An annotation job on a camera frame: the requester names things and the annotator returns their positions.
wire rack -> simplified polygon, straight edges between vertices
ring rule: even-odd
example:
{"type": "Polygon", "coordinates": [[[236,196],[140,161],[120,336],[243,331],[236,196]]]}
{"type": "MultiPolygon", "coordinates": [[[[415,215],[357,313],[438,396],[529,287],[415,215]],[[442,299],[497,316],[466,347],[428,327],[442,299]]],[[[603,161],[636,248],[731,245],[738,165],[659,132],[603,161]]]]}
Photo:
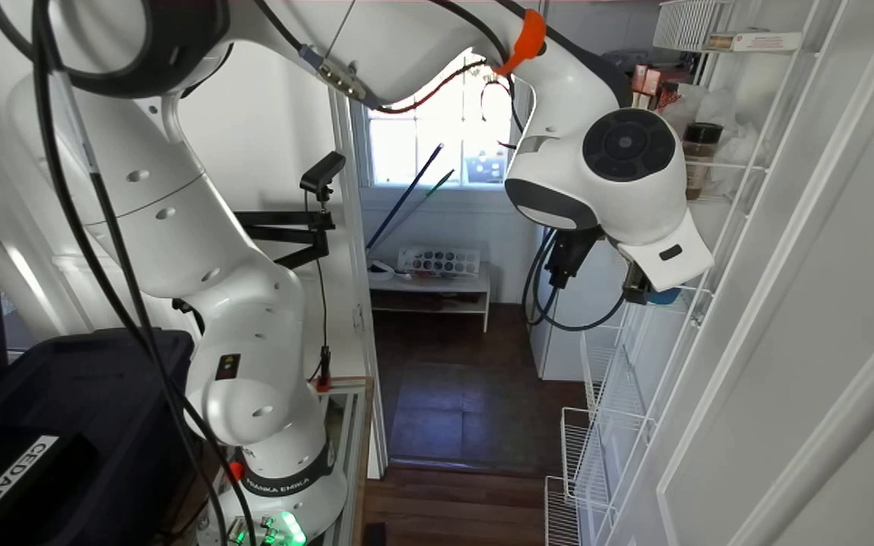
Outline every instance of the wire rack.
{"type": "Polygon", "coordinates": [[[650,434],[650,419],[636,414],[560,409],[560,498],[575,509],[575,543],[609,539],[650,434]]]}
{"type": "Polygon", "coordinates": [[[476,248],[425,248],[406,245],[399,248],[398,268],[403,274],[435,274],[435,275],[479,275],[479,251],[476,248]]]}

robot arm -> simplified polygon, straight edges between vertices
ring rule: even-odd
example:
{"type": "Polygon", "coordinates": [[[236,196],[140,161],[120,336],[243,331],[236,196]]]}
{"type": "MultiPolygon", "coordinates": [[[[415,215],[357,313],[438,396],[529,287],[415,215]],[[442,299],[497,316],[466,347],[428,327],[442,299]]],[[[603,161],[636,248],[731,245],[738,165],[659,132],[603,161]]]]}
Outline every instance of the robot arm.
{"type": "MultiPolygon", "coordinates": [[[[289,509],[302,535],[322,535],[346,494],[341,474],[325,465],[319,402],[302,381],[301,281],[236,226],[186,150],[175,99],[219,68],[227,43],[252,38],[311,68],[350,97],[390,102],[469,45],[497,59],[489,36],[511,45],[526,22],[492,0],[55,0],[52,22],[78,87],[71,92],[71,119],[84,119],[112,182],[110,196],[143,290],[181,297],[202,316],[187,401],[219,441],[240,446],[258,523],[289,509]],[[298,43],[269,24],[274,16],[298,43]],[[140,109],[135,97],[165,97],[165,119],[140,109]]],[[[535,113],[511,165],[511,200],[550,226],[603,226],[656,287],[707,269],[710,251],[687,211],[683,153],[672,126],[621,109],[614,87],[560,43],[542,45],[540,59],[515,68],[515,78],[535,87],[535,113]]],[[[27,83],[12,93],[8,119],[29,156],[42,158],[27,83]]],[[[92,166],[71,141],[78,130],[57,132],[66,177],[88,188],[92,166]]],[[[97,210],[84,210],[83,221],[112,248],[97,210]]]]}

